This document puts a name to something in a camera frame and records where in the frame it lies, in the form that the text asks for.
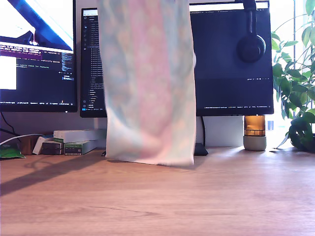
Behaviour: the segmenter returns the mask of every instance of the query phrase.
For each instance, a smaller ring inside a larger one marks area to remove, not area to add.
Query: white cable
[[[29,136],[44,136],[44,135],[43,135],[43,134],[28,134],[28,135],[21,135],[21,136],[18,136],[18,137],[13,137],[13,138],[11,138],[11,139],[8,139],[8,140],[3,141],[2,143],[0,143],[0,146],[2,146],[3,144],[5,144],[5,143],[7,143],[7,142],[10,142],[11,140],[18,139],[18,138],[29,137]]]

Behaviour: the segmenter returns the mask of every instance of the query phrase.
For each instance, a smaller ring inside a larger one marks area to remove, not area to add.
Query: small box
[[[43,155],[63,155],[63,143],[54,141],[43,142],[41,154]]]
[[[84,155],[97,148],[99,141],[84,141],[64,144],[65,155]]]
[[[74,143],[103,139],[106,139],[106,129],[57,130],[54,132],[54,141],[59,143]]]
[[[36,154],[36,155],[41,154],[41,149],[42,149],[43,142],[52,141],[53,139],[54,139],[54,135],[47,135],[47,136],[39,137],[37,139],[36,145],[35,145],[35,147],[33,149],[33,153]]]

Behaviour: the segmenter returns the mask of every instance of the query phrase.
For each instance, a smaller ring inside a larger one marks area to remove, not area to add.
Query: lamp base
[[[256,136],[244,136],[244,148],[248,151],[265,151],[267,148],[267,138]]]

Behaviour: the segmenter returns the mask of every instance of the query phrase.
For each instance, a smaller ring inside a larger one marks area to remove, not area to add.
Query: headphone ear cup
[[[237,54],[246,63],[254,63],[266,53],[266,43],[260,36],[245,36],[237,44]]]

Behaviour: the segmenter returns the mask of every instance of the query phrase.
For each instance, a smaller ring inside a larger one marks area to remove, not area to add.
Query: screen taskbar
[[[58,105],[58,106],[73,106],[73,103],[56,103],[56,102],[0,102],[0,104],[16,104],[16,105]]]
[[[252,109],[252,108],[271,108],[271,106],[233,106],[233,107],[205,107],[204,109]]]

